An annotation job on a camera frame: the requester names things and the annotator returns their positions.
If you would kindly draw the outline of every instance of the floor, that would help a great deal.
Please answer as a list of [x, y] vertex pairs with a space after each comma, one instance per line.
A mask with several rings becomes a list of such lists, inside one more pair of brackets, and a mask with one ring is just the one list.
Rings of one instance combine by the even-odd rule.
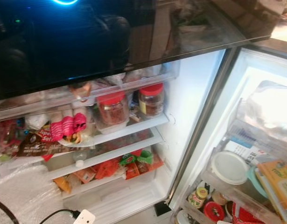
[[172, 211], [157, 217], [154, 207], [146, 209], [116, 224], [170, 224]]

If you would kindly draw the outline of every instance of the white refrigerator wall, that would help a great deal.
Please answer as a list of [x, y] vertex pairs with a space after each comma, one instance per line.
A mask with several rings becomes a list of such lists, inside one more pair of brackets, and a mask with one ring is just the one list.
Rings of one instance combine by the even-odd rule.
[[269, 80], [287, 86], [287, 60], [242, 49], [226, 85], [194, 150], [170, 207], [178, 208], [185, 193], [205, 167], [212, 149], [227, 130], [229, 117], [240, 98], [248, 97], [258, 85]]
[[165, 166], [156, 171], [157, 185], [168, 195], [190, 137], [224, 56], [224, 50], [180, 61], [177, 79], [165, 83], [165, 114], [169, 122], [157, 127], [164, 139], [156, 145]]

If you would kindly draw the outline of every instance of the electrical socket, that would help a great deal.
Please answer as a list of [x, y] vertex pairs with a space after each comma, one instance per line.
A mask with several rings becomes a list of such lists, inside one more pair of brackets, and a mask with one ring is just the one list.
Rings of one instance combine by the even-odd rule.
[[74, 224], [93, 224], [96, 217], [91, 214], [88, 210], [84, 209], [74, 221]]

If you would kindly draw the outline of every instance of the bubble wrap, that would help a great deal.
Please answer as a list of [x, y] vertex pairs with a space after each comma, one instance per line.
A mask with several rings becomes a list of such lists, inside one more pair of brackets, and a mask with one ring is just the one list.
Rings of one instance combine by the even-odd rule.
[[[48, 178], [45, 166], [24, 166], [0, 179], [0, 201], [19, 220], [20, 224], [39, 224], [56, 210], [64, 209], [61, 192]], [[12, 224], [0, 209], [0, 224]], [[72, 224], [68, 212], [60, 212], [45, 224]]]

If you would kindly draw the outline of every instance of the chocolate packet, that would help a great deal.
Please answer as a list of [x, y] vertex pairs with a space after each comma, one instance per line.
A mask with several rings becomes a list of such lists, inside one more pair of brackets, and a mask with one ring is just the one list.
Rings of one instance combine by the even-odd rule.
[[77, 151], [74, 147], [65, 147], [52, 140], [50, 127], [46, 125], [38, 131], [29, 132], [19, 145], [17, 156], [41, 156], [47, 154]]

